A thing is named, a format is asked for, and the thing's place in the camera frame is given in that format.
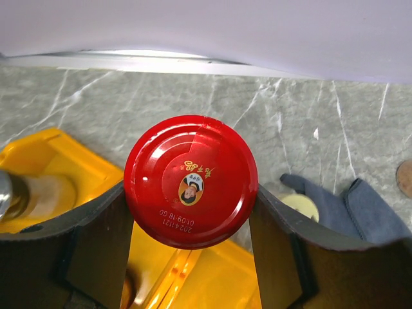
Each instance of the bottle cap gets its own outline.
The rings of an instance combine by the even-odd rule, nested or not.
[[[164,120],[138,140],[124,189],[135,221],[171,247],[205,248],[250,215],[258,171],[245,141],[224,123],[189,115]]]

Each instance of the logo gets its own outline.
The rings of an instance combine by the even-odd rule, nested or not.
[[[196,204],[205,190],[203,178],[196,173],[186,175],[179,185],[179,199],[185,206]]]

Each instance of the chinese characters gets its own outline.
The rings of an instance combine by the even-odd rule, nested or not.
[[[186,166],[186,171],[193,172],[195,169],[197,169],[197,173],[203,173],[203,170],[205,171],[205,178],[209,178],[212,176],[212,171],[214,168],[210,169],[208,167],[203,168],[203,165],[199,167],[198,164],[192,162],[192,161],[185,161],[185,166]]]

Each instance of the yellow plastic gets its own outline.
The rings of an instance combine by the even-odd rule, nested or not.
[[[0,168],[68,177],[77,190],[75,207],[123,178],[118,167],[55,128],[7,145],[0,153]],[[36,223],[14,219],[0,223],[0,232],[18,232]],[[135,223],[128,268],[138,288],[132,309],[261,308],[253,255],[230,240],[202,250],[177,250],[150,238]]]
[[[77,193],[74,207],[99,196],[123,177],[119,168],[56,128],[8,144],[0,153],[0,168],[29,176],[66,176],[74,184]],[[19,232],[47,219],[16,218],[1,222],[0,232]]]

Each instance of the bottle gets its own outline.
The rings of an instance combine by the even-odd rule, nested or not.
[[[249,217],[258,170],[245,141],[219,120],[167,119],[148,130],[126,162],[129,209],[154,239],[182,249],[232,236]]]
[[[0,221],[45,221],[72,209],[76,190],[61,175],[27,176],[0,170]]]

